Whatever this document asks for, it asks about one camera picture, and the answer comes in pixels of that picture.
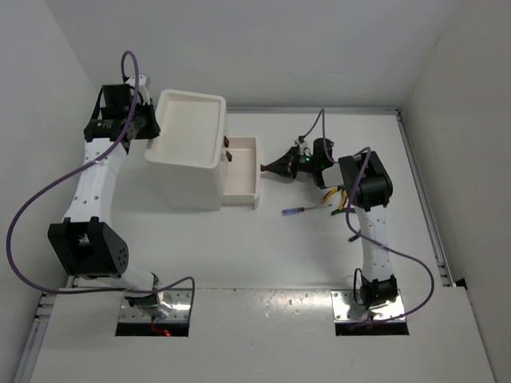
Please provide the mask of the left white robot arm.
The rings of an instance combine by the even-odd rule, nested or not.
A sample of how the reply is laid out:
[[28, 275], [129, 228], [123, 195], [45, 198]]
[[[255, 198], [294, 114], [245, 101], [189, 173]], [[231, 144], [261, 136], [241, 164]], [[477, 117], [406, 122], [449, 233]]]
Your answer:
[[61, 223], [50, 224], [48, 239], [67, 275], [98, 280], [124, 291], [131, 307], [152, 318], [168, 316], [159, 279], [135, 266], [129, 248], [111, 227], [117, 175], [133, 140], [157, 137], [154, 105], [146, 76], [104, 85], [84, 129], [87, 169]]

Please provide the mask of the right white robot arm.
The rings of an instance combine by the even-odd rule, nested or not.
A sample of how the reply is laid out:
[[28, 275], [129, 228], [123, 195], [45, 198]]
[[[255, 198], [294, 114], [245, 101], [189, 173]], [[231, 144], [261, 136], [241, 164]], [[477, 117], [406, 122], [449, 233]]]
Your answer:
[[318, 138], [311, 154], [299, 138], [279, 159], [260, 167], [262, 172], [295, 179], [302, 172], [312, 177], [321, 189], [338, 189], [346, 193], [349, 215], [358, 217], [362, 239], [360, 305], [365, 308], [394, 301], [398, 294], [397, 279], [386, 249], [386, 208], [393, 194], [392, 181], [378, 154], [343, 156], [332, 162], [334, 142]]

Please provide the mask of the white drawer cabinet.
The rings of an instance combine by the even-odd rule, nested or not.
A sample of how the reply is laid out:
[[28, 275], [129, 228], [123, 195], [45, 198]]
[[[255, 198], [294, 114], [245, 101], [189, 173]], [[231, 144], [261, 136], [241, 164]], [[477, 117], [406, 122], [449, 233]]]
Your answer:
[[226, 100], [166, 89], [155, 116], [160, 135], [148, 141], [145, 159], [168, 205], [219, 211], [228, 165]]

